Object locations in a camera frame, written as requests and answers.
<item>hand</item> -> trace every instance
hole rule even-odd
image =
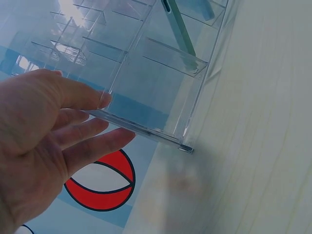
[[[45,211],[76,171],[128,144],[134,134],[81,110],[101,93],[37,70],[0,83],[0,233],[12,233]],[[100,108],[109,104],[104,94]]]

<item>clear acrylic organizer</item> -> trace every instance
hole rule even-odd
[[[108,107],[90,114],[193,151],[185,139],[227,0],[1,4],[0,31],[9,39],[0,39],[0,46],[12,51],[4,58],[7,73],[61,70],[112,95]]]

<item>fingernail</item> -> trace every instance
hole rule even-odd
[[[112,101],[112,96],[110,94],[102,92],[102,91],[100,91],[100,93],[101,93],[102,97],[101,97],[99,108],[102,109],[102,108],[109,105],[109,103]]]
[[[56,73],[57,75],[59,75],[59,76],[63,76],[63,72],[62,71],[53,71],[54,73]]]

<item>black outline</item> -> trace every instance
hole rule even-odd
[[[21,225],[21,227],[25,227],[25,228],[27,228],[32,234],[35,234],[35,233],[33,232],[33,230],[31,230],[30,227],[28,227],[27,225],[23,224],[23,225]]]
[[[108,191],[108,192],[98,192],[98,191],[93,191],[91,189],[88,189],[88,188],[85,188],[84,186],[82,186],[81,184],[79,184],[78,182],[76,182],[74,179],[70,178],[70,180],[72,180],[75,184],[77,184],[79,187],[89,191],[89,192],[93,192],[95,194],[113,194],[113,193],[117,193],[117,192],[121,192],[123,190],[126,190],[130,187],[132,187],[131,191],[129,192],[129,195],[126,197],[126,199],[120,203],[118,206],[116,207],[113,207],[113,208],[110,208],[110,209],[93,209],[91,207],[88,207],[84,204],[82,204],[81,202],[79,202],[72,194],[71,192],[69,191],[69,189],[67,188],[66,186],[66,183],[64,184],[64,187],[66,189],[66,191],[68,192],[68,194],[72,197],[72,199],[77,202],[80,206],[88,209],[88,210],[91,210],[91,211],[97,211],[97,212],[107,212],[107,211],[113,211],[113,210],[116,210],[118,209],[119,207],[123,206],[129,199],[130,197],[132,196],[134,190],[135,190],[135,186],[136,186],[136,172],[135,172],[135,168],[132,164],[132,161],[130,160],[129,156],[123,151],[123,150],[119,150],[127,159],[127,161],[129,162],[129,165],[130,165],[130,168],[131,168],[131,171],[132,171],[132,174],[133,174],[133,181],[131,181],[128,177],[126,177],[126,175],[122,172],[120,172],[119,170],[117,170],[116,168],[113,168],[112,166],[110,165],[107,165],[106,163],[102,163],[102,162],[98,162],[96,161],[95,163],[96,164],[100,164],[100,165],[104,165],[106,167],[109,167],[111,168],[112,170],[116,171],[117,173],[119,173],[121,176],[123,176],[130,184],[124,188],[121,188],[121,189],[118,189],[118,190],[114,190],[114,191]]]

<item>red circle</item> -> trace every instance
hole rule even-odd
[[[127,202],[135,188],[135,170],[131,160],[120,150],[102,157],[95,163],[116,171],[129,181],[129,185],[114,191],[98,192],[70,178],[64,185],[67,192],[81,206],[93,211],[111,211],[119,208]]]

